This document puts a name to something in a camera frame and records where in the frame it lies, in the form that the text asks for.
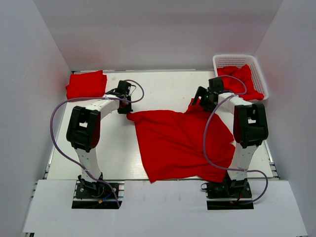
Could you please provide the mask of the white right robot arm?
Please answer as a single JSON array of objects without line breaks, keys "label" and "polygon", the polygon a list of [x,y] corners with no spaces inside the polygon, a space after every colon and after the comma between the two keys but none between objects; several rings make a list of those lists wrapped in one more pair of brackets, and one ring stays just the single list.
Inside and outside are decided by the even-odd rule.
[{"label": "white right robot arm", "polygon": [[[211,115],[206,123],[203,133],[203,153],[206,160],[215,168],[227,171],[234,186],[242,185],[247,179],[249,165],[255,151],[268,137],[268,126],[265,107],[263,104],[254,104],[245,101],[240,95],[218,89],[198,87],[192,105],[199,104]],[[221,167],[209,160],[206,153],[207,129],[212,117],[218,108],[223,107],[234,116],[233,136],[236,148],[231,165]]]}]

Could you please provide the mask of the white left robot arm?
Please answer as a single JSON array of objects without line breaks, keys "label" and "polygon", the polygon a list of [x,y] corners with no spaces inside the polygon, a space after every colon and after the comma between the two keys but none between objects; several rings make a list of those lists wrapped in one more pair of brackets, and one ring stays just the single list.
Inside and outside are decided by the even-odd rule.
[{"label": "white left robot arm", "polygon": [[101,120],[113,111],[119,114],[132,112],[130,90],[131,85],[126,89],[115,88],[107,92],[103,99],[72,109],[66,139],[75,149],[79,163],[83,166],[80,179],[84,182],[96,183],[103,179],[96,155]]}]

